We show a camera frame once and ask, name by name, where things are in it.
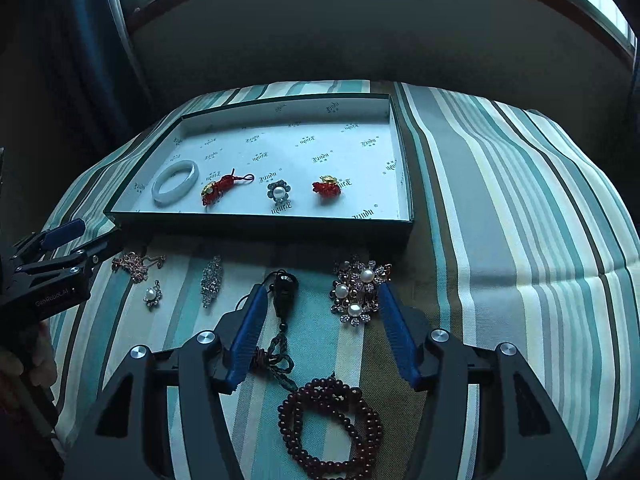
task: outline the silver bolt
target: silver bolt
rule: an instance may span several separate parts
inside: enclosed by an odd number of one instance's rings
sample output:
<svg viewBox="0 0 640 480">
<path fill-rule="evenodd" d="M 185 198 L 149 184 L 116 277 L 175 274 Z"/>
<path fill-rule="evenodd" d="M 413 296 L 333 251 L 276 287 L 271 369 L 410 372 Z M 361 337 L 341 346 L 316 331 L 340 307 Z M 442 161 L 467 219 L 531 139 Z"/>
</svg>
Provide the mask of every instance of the silver bolt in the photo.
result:
<svg viewBox="0 0 640 480">
<path fill-rule="evenodd" d="M 518 349 L 516 348 L 516 345 L 514 345 L 514 344 L 502 343 L 500 345 L 500 352 L 502 352 L 505 355 L 516 355 L 517 351 L 518 351 Z"/>
<path fill-rule="evenodd" d="M 438 343 L 444 343 L 449 340 L 449 332 L 443 330 L 441 328 L 437 328 L 433 332 L 431 332 L 431 339 L 437 341 Z"/>
<path fill-rule="evenodd" d="M 211 343 L 215 338 L 216 335 L 211 330 L 205 330 L 204 332 L 200 332 L 196 339 L 198 340 L 198 343 L 207 345 Z"/>
<path fill-rule="evenodd" d="M 134 359 L 140 359 L 146 355 L 146 348 L 143 346 L 134 346 L 129 352 L 129 355 Z"/>
</svg>

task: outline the red knotted jewelry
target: red knotted jewelry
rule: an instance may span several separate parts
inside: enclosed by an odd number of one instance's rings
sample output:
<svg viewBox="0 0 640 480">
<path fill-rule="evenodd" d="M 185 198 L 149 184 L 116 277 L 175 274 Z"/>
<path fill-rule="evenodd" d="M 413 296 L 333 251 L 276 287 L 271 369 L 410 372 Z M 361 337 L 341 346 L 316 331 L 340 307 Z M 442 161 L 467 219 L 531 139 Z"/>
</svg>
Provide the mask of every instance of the red knotted jewelry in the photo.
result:
<svg viewBox="0 0 640 480">
<path fill-rule="evenodd" d="M 221 177 L 218 181 L 213 180 L 212 182 L 209 182 L 202 189 L 202 193 L 200 195 L 202 196 L 203 206 L 206 207 L 207 205 L 214 203 L 224 192 L 229 191 L 234 186 L 236 180 L 248 180 L 249 182 L 254 181 L 255 177 L 251 173 L 248 173 L 245 176 L 235 176 L 235 170 L 236 169 L 234 168 L 231 171 L 231 174 Z"/>
<path fill-rule="evenodd" d="M 334 176 L 321 176 L 322 182 L 314 182 L 314 192 L 318 193 L 322 198 L 334 198 L 340 195 L 340 186 L 338 179 Z"/>
</svg>

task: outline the bracelet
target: bracelet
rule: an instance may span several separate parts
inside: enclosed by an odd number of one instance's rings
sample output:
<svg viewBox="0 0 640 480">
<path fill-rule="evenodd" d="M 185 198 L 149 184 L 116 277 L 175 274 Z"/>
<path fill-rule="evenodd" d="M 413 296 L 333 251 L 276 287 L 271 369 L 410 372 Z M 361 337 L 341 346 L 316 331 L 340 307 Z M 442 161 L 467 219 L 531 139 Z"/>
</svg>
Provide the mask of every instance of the bracelet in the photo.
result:
<svg viewBox="0 0 640 480">
<path fill-rule="evenodd" d="M 174 174 L 178 173 L 179 171 L 186 170 L 189 170 L 190 173 L 183 182 L 167 192 L 160 193 L 162 184 L 164 184 L 169 179 L 169 177 L 174 176 Z M 180 162 L 176 162 L 175 164 L 172 164 L 168 168 L 166 168 L 162 173 L 160 173 L 160 175 L 158 175 L 158 178 L 156 178 L 154 186 L 151 189 L 151 196 L 156 202 L 161 205 L 167 205 L 176 202 L 189 192 L 191 187 L 193 187 L 193 185 L 196 183 L 199 174 L 200 172 L 198 171 L 198 167 L 192 160 L 181 160 Z"/>
<path fill-rule="evenodd" d="M 354 408 L 357 415 L 366 418 L 367 430 L 364 437 L 358 434 L 351 419 L 338 411 L 347 411 L 350 406 Z M 355 444 L 354 458 L 346 462 L 324 462 L 309 455 L 309 452 L 302 448 L 300 441 L 302 416 L 304 410 L 309 408 L 331 416 L 344 426 Z M 314 379 L 298 391 L 289 394 L 287 399 L 278 406 L 278 412 L 280 419 L 278 427 L 287 452 L 305 470 L 309 478 L 316 480 L 323 478 L 325 474 L 342 472 L 348 476 L 338 477 L 335 480 L 371 478 L 382 441 L 382 424 L 380 415 L 362 399 L 362 390 L 350 388 L 334 377 Z"/>
</svg>

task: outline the dark red beaded necklace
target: dark red beaded necklace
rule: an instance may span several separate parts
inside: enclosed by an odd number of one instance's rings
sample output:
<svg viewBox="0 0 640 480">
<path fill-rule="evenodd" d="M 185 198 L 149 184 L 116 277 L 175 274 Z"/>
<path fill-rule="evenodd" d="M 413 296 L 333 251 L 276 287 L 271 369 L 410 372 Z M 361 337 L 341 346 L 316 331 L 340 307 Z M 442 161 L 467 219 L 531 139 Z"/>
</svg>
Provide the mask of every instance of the dark red beaded necklace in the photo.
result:
<svg viewBox="0 0 640 480">
<path fill-rule="evenodd" d="M 354 458 L 346 462 L 324 462 L 309 455 L 302 447 L 302 416 L 312 409 L 340 422 L 355 444 Z M 366 436 L 360 436 L 351 419 L 343 412 L 352 411 L 366 417 Z M 313 480 L 325 474 L 346 473 L 335 480 L 371 478 L 376 455 L 382 441 L 382 424 L 378 413 L 362 399 L 359 388 L 351 388 L 334 377 L 314 379 L 289 394 L 278 406 L 278 426 L 287 452 Z"/>
</svg>

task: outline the jewelry tray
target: jewelry tray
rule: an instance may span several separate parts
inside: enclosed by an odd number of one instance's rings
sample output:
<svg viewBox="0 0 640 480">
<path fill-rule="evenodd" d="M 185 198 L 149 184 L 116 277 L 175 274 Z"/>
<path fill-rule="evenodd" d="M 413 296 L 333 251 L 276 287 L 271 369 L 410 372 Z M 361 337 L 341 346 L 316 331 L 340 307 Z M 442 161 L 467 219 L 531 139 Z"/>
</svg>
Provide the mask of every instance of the jewelry tray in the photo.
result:
<svg viewBox="0 0 640 480">
<path fill-rule="evenodd" d="M 192 160 L 199 178 L 170 205 L 152 197 L 158 175 Z M 200 193 L 235 169 L 251 183 L 204 207 Z M 338 178 L 341 194 L 322 200 L 312 183 Z M 178 173 L 166 192 L 186 177 Z M 285 180 L 290 202 L 267 197 Z M 226 105 L 178 118 L 129 171 L 104 210 L 117 226 L 172 234 L 241 235 L 268 240 L 348 238 L 406 242 L 414 218 L 404 145 L 387 94 L 312 94 Z"/>
</svg>

